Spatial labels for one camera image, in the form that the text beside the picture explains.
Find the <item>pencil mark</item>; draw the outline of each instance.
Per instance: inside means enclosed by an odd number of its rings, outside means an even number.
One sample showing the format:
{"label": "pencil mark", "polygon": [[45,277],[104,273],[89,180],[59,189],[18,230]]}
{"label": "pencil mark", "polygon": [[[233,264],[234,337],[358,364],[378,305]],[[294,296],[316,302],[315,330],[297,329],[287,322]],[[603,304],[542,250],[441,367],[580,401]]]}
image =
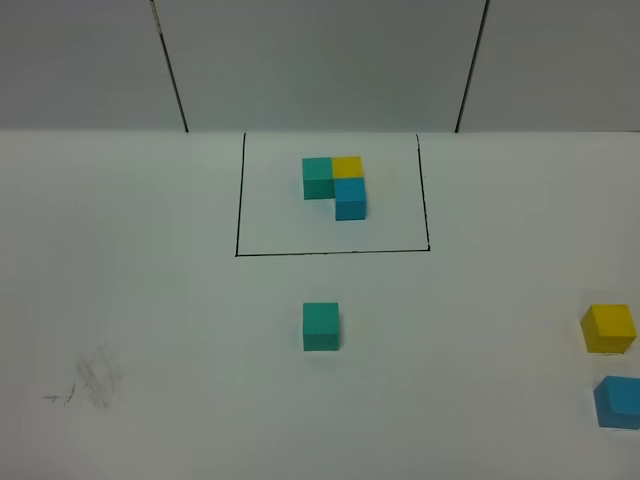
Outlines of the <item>pencil mark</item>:
{"label": "pencil mark", "polygon": [[71,393],[67,396],[63,396],[63,395],[45,395],[43,397],[40,397],[44,400],[51,400],[51,403],[56,403],[56,400],[61,400],[61,399],[65,399],[64,405],[66,405],[67,403],[69,403],[71,401],[71,399],[73,398],[73,394],[76,392],[76,382],[73,382],[73,386],[71,387]]}
{"label": "pencil mark", "polygon": [[71,394],[67,397],[67,400],[64,402],[65,405],[71,401],[74,393],[76,393],[76,382],[73,382],[73,387],[71,387]]}
{"label": "pencil mark", "polygon": [[79,356],[76,371],[89,391],[91,403],[99,410],[111,410],[122,381],[113,353],[103,345],[90,358]]}

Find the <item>white table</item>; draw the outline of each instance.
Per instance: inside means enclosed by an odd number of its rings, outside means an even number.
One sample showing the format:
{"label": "white table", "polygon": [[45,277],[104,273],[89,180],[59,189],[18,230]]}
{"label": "white table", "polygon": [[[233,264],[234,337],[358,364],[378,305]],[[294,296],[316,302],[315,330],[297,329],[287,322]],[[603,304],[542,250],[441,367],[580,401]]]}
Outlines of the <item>white table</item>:
{"label": "white table", "polygon": [[430,252],[236,258],[241,133],[0,134],[0,477],[637,478],[579,320],[640,318],[640,137],[420,142]]}

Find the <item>white wall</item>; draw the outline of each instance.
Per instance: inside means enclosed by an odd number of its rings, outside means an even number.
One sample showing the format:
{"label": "white wall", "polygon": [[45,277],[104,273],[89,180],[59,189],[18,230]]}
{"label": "white wall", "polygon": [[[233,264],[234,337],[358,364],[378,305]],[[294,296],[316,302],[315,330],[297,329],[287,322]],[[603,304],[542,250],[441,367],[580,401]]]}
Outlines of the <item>white wall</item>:
{"label": "white wall", "polygon": [[0,129],[183,130],[146,0],[0,2]]}
{"label": "white wall", "polygon": [[637,0],[492,0],[461,130],[640,130]]}
{"label": "white wall", "polygon": [[192,130],[453,131],[484,0],[159,0]]}
{"label": "white wall", "polygon": [[420,140],[431,252],[235,258],[240,134],[0,134],[0,477],[637,478],[579,320],[638,322],[640,139]]}

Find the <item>wooden block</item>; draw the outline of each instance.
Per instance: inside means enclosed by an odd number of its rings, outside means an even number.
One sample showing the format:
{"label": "wooden block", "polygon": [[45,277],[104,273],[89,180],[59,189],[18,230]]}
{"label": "wooden block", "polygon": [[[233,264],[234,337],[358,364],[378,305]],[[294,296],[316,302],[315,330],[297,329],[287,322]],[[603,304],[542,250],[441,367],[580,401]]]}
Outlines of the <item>wooden block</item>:
{"label": "wooden block", "polygon": [[364,177],[360,157],[333,157],[333,178]]}
{"label": "wooden block", "polygon": [[364,178],[338,178],[335,181],[336,220],[364,220],[367,193]]}
{"label": "wooden block", "polygon": [[593,391],[598,425],[640,429],[640,378],[607,376]]}
{"label": "wooden block", "polygon": [[302,305],[302,341],[305,352],[340,350],[340,314],[337,303]]}
{"label": "wooden block", "polygon": [[637,336],[627,305],[591,305],[580,325],[590,353],[624,353]]}
{"label": "wooden block", "polygon": [[334,198],[331,157],[303,158],[302,186],[305,200]]}

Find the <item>stack of cubes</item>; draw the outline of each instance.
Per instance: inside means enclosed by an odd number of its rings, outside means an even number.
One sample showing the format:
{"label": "stack of cubes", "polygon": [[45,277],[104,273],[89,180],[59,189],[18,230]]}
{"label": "stack of cubes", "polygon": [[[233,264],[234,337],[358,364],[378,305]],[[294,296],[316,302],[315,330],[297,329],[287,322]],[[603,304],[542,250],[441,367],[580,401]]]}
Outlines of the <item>stack of cubes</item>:
{"label": "stack of cubes", "polygon": [[[580,326],[590,353],[624,353],[637,336],[628,305],[591,305]],[[598,425],[640,428],[639,378],[607,376],[593,396]]]}
{"label": "stack of cubes", "polygon": [[302,159],[304,199],[336,200],[336,220],[364,220],[367,194],[360,157]]}

